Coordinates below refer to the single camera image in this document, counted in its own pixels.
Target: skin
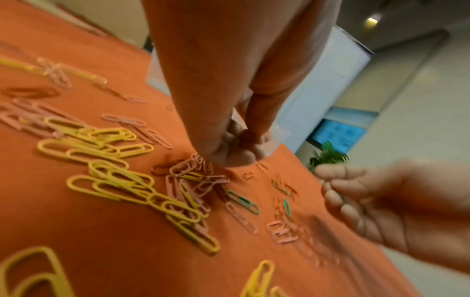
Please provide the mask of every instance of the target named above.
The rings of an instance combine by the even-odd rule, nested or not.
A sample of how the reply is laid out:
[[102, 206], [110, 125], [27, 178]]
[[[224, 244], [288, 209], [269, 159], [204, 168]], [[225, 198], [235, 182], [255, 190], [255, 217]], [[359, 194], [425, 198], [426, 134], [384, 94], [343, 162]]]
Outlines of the skin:
[[358, 235], [470, 273], [470, 167], [403, 160], [369, 169], [320, 165], [327, 210]]
[[[142, 3], [193, 147], [218, 165], [243, 166], [264, 157], [264, 135], [318, 61], [341, 1]], [[234, 108], [247, 130], [231, 120]]]

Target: potted plant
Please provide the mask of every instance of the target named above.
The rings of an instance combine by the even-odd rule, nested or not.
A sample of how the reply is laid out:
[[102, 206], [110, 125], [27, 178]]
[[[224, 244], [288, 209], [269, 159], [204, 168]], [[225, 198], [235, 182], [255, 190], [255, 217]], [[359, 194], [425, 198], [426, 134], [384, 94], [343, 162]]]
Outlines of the potted plant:
[[331, 142], [326, 141], [322, 145], [322, 152], [320, 154], [318, 154], [316, 151], [313, 151], [313, 157], [310, 158], [309, 170], [313, 172], [315, 167], [320, 164], [344, 163], [348, 160], [348, 155], [338, 152], [333, 148]]

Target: orange tablecloth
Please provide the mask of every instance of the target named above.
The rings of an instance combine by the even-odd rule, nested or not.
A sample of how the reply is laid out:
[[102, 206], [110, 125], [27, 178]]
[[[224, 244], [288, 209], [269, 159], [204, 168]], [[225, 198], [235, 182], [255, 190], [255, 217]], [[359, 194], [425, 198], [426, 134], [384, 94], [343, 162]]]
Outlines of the orange tablecloth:
[[[116, 126], [102, 120], [102, 113], [143, 119], [173, 144], [172, 151], [156, 146], [150, 154], [128, 159], [132, 170], [148, 174], [154, 164], [193, 153], [176, 112], [165, 108], [170, 99], [145, 83], [148, 53], [10, 0], [0, 4], [0, 28], [0, 41], [102, 75], [110, 87], [151, 101], [124, 102], [76, 77], [71, 78], [72, 89], [58, 89], [60, 97], [43, 100], [96, 127]], [[5, 48], [0, 54], [13, 55]], [[35, 86], [55, 87], [47, 78], [0, 67], [0, 89]], [[260, 216], [247, 215], [258, 225], [257, 235], [247, 233], [214, 194], [208, 196], [213, 209], [210, 234], [222, 246], [208, 256], [149, 207], [68, 189], [65, 180], [86, 173], [86, 167], [41, 155], [34, 136], [4, 124], [0, 136], [0, 260], [24, 248], [49, 246], [77, 296], [238, 296], [252, 270], [265, 259], [276, 265], [272, 284], [293, 297], [417, 295], [377, 246], [326, 213], [320, 184], [283, 146], [264, 161], [270, 168], [266, 173], [256, 166], [229, 172], [233, 181], [225, 188], [261, 208]], [[255, 175], [249, 181], [241, 178], [247, 171]], [[293, 246], [273, 242], [264, 226], [273, 220], [273, 199], [280, 195], [268, 182], [276, 173], [299, 193], [291, 202], [293, 216], [341, 256], [339, 266], [327, 262], [316, 268]], [[156, 178], [155, 187], [164, 190], [162, 178]], [[12, 271], [11, 284], [31, 274], [35, 265], [41, 264]]]

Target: table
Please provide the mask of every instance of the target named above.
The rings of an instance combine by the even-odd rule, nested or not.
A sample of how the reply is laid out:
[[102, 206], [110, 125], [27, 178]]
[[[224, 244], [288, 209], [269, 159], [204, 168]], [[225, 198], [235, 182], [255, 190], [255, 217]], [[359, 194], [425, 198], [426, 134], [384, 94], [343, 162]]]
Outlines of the table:
[[[165, 108], [170, 99], [145, 83], [148, 53], [113, 37], [94, 36], [20, 2], [4, 0], [0, 7], [1, 41], [104, 76], [110, 87], [150, 101], [125, 102], [78, 77], [71, 77], [70, 90], [56, 88], [61, 96], [42, 99], [96, 127], [116, 127], [102, 120], [102, 113], [143, 119], [173, 144], [171, 151], [156, 146], [150, 154], [128, 159], [131, 170], [149, 174], [159, 162], [187, 158], [194, 152], [176, 112]], [[0, 48], [0, 54], [10, 53]], [[45, 77], [6, 67], [0, 67], [0, 77], [0, 89], [55, 87]], [[272, 285], [292, 297], [418, 295], [378, 246], [327, 214], [321, 185], [283, 146], [263, 161], [269, 167], [265, 173], [254, 165], [218, 169], [232, 179], [225, 188], [249, 197], [261, 214], [249, 216], [259, 228], [257, 235], [249, 234], [210, 194], [210, 234], [222, 248], [209, 256], [150, 208], [68, 189], [65, 180], [85, 174], [86, 167], [43, 156], [36, 149], [36, 137], [4, 124], [0, 124], [0, 136], [0, 260], [24, 248], [49, 246], [76, 296], [238, 296], [250, 273], [265, 259], [276, 265]], [[248, 171], [254, 177], [246, 181], [241, 174]], [[268, 180], [276, 173], [299, 193], [290, 204], [293, 216], [340, 255], [340, 265], [316, 268], [291, 245], [274, 243], [265, 226], [273, 220], [273, 199], [281, 195]], [[163, 178], [156, 178], [155, 188], [164, 190]], [[41, 266], [39, 262], [12, 271], [9, 280], [17, 282], [32, 267]], [[45, 294], [47, 288], [38, 291]]]

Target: ceiling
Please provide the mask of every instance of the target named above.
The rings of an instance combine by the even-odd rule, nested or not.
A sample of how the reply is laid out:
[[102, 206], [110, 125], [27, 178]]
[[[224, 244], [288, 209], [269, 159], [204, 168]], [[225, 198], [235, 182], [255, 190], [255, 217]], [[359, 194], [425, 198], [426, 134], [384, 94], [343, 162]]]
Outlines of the ceiling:
[[[364, 21], [382, 18], [370, 30]], [[371, 50], [377, 50], [470, 18], [470, 0], [343, 0], [337, 25]]]

